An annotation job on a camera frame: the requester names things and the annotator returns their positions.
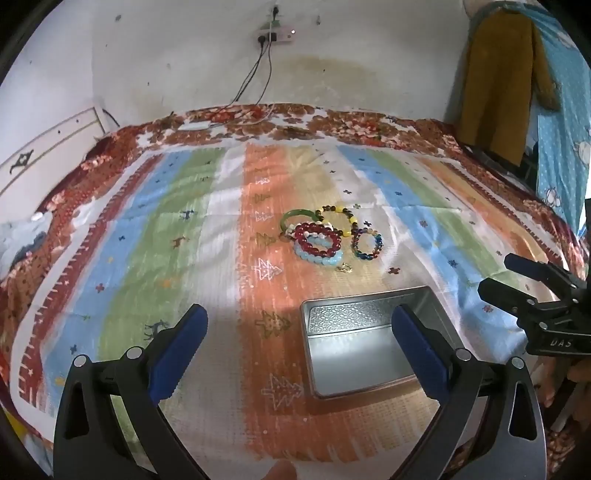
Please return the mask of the person's right hand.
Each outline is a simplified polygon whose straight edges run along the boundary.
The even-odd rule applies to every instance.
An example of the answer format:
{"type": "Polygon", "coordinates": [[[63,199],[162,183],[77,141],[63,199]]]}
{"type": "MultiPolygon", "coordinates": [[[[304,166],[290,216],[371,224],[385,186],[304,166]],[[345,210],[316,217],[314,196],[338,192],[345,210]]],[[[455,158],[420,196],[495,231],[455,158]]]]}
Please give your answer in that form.
{"type": "Polygon", "coordinates": [[[564,380],[574,383],[590,382],[590,358],[585,357],[570,365],[564,373],[558,373],[560,369],[557,357],[542,357],[542,376],[539,381],[538,399],[543,406],[552,405],[558,385],[564,380]]]}

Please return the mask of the person's left hand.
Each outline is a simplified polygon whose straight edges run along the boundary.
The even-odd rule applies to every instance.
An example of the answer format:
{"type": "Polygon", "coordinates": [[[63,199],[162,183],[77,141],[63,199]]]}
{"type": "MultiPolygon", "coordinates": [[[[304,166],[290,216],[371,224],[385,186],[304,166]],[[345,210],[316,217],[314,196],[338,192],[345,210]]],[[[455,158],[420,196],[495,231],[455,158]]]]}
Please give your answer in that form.
{"type": "Polygon", "coordinates": [[[297,480],[297,469],[290,461],[277,461],[266,473],[263,480],[297,480]]]}

